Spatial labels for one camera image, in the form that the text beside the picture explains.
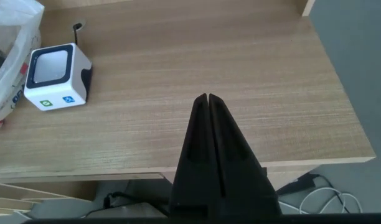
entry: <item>cable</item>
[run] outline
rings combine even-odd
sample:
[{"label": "cable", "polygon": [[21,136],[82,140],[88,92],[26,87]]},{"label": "cable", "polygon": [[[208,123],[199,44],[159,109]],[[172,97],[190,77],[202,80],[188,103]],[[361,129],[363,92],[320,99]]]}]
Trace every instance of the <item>cable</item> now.
[{"label": "cable", "polygon": [[[125,197],[125,198],[128,198],[128,199],[132,200],[132,202],[124,204],[124,205],[111,206],[110,197],[111,198]],[[143,202],[146,202],[146,203],[152,205],[155,209],[159,210],[159,212],[161,212],[163,215],[165,215],[165,216],[169,215],[165,210],[163,210],[163,209],[158,207],[159,204],[167,205],[168,204],[168,199],[154,199],[154,200],[152,200],[152,199],[147,199],[147,198],[135,197],[135,196],[126,194],[124,192],[114,192],[114,193],[109,193],[103,199],[103,208],[92,210],[92,211],[87,212],[86,214],[84,214],[84,215],[82,215],[82,216],[80,216],[78,218],[86,218],[87,216],[89,216],[90,214],[92,214],[94,212],[99,212],[99,211],[103,211],[103,210],[110,209],[110,208],[118,208],[118,207],[123,207],[123,206],[128,206],[128,205],[134,205],[136,203],[143,203]],[[28,219],[28,220],[34,220],[34,219],[36,219],[36,218],[30,217],[29,215],[26,215],[25,213],[22,213],[20,211],[14,211],[14,212],[19,214],[20,216]]]},{"label": "cable", "polygon": [[74,42],[77,45],[77,31],[79,28],[81,28],[83,25],[81,23],[76,23],[73,25],[73,31],[74,31]]},{"label": "cable", "polygon": [[[281,201],[279,201],[279,204],[284,205],[284,206],[289,207],[289,208],[292,208],[292,209],[294,209],[294,210],[297,210],[300,214],[310,214],[310,213],[305,212],[305,211],[303,210],[304,202],[306,201],[306,199],[307,199],[309,196],[311,196],[312,194],[315,194],[316,192],[321,191],[321,190],[332,190],[332,191],[335,191],[337,194],[336,194],[335,196],[333,196],[332,198],[330,198],[330,199],[324,204],[324,206],[322,207],[322,209],[320,209],[320,211],[318,212],[319,214],[321,214],[323,211],[325,211],[325,209],[329,206],[329,204],[330,204],[330,203],[331,203],[337,196],[339,196],[339,197],[343,197],[343,196],[352,197],[352,198],[355,200],[355,202],[357,203],[357,206],[358,206],[358,209],[359,209],[359,213],[362,213],[362,212],[363,212],[363,210],[362,210],[362,206],[361,206],[361,204],[359,203],[359,200],[357,199],[357,197],[353,196],[353,195],[350,194],[350,193],[343,193],[343,192],[340,192],[340,191],[338,191],[337,189],[334,189],[334,188],[332,188],[332,187],[321,187],[321,188],[318,188],[318,189],[313,190],[312,192],[310,192],[309,194],[307,194],[307,196],[305,196],[305,198],[303,199],[303,201],[301,202],[301,204],[300,204],[300,206],[299,206],[298,208],[295,207],[295,206],[293,206],[293,205],[290,205],[290,204],[288,204],[288,203],[281,202]],[[341,210],[341,213],[344,213],[344,211],[345,211],[345,207],[346,207],[346,201],[344,200],[344,198],[343,198],[342,201],[344,201],[344,203],[342,204],[342,210]]]},{"label": "cable", "polygon": [[[323,176],[323,175],[321,175],[321,174],[311,174],[311,175],[312,175],[313,177],[320,177],[320,178],[324,179],[324,180],[327,182],[327,184],[329,184],[329,186],[330,186],[331,188],[334,188],[334,186],[332,185],[332,183],[331,183],[325,176]],[[336,192],[336,197],[339,199],[341,205],[343,205],[343,201],[341,200],[340,195],[339,195],[337,192]],[[350,213],[350,211],[348,211],[348,209],[347,209],[346,206],[344,206],[344,209],[346,210],[347,213]]]}]

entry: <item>white cube device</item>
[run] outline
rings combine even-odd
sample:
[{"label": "white cube device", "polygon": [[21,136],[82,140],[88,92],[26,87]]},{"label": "white cube device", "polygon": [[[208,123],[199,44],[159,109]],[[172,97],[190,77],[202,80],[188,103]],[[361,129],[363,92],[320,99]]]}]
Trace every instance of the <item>white cube device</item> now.
[{"label": "white cube device", "polygon": [[75,44],[33,50],[24,96],[42,111],[83,105],[92,63]]}]

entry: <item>white plastic bag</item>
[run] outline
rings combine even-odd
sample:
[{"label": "white plastic bag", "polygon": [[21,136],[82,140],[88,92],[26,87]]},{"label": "white plastic bag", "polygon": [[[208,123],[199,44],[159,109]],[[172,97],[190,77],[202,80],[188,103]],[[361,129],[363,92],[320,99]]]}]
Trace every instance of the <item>white plastic bag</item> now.
[{"label": "white plastic bag", "polygon": [[44,7],[36,0],[0,0],[0,127],[23,93],[32,50],[40,47]]}]

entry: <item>wooden table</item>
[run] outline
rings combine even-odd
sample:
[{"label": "wooden table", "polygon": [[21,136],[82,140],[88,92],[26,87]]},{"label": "wooden table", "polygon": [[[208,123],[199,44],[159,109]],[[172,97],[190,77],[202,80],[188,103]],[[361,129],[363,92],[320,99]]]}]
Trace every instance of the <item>wooden table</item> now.
[{"label": "wooden table", "polygon": [[43,45],[93,62],[86,105],[22,99],[0,130],[0,183],[172,178],[193,100],[221,97],[275,188],[375,157],[308,18],[292,1],[134,0],[47,11]]}]

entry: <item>green icon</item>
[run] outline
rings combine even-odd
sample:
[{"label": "green icon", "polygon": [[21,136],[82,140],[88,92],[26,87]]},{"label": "green icon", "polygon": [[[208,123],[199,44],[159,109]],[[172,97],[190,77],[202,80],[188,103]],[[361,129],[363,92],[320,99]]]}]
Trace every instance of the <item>green icon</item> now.
[{"label": "green icon", "polygon": [[53,105],[49,100],[41,100],[40,103],[43,106],[52,106]]}]

